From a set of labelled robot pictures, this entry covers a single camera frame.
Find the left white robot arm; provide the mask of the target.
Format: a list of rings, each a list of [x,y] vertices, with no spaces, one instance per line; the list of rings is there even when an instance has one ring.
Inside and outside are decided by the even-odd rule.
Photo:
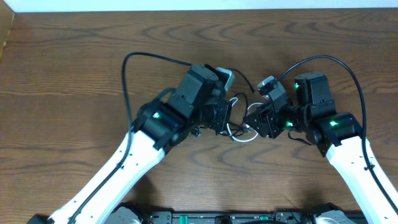
[[[137,181],[194,128],[226,129],[231,103],[225,94],[234,79],[231,70],[192,65],[178,88],[166,88],[140,107],[116,152],[77,195],[29,223],[104,223]]]

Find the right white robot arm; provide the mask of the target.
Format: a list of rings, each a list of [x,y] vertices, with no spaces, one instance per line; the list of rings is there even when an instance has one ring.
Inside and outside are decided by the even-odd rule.
[[[305,133],[307,141],[338,171],[368,223],[397,223],[397,190],[382,170],[363,128],[349,112],[337,113],[327,77],[322,72],[295,77],[298,104],[293,105],[281,82],[268,77],[257,86],[265,103],[244,117],[263,138],[283,131]]]

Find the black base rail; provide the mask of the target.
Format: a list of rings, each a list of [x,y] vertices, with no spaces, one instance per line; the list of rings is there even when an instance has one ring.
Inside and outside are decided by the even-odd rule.
[[[311,210],[277,209],[249,212],[175,212],[171,210],[144,211],[131,203],[122,203],[110,214],[106,223],[367,223],[362,213],[345,213],[332,203]]]

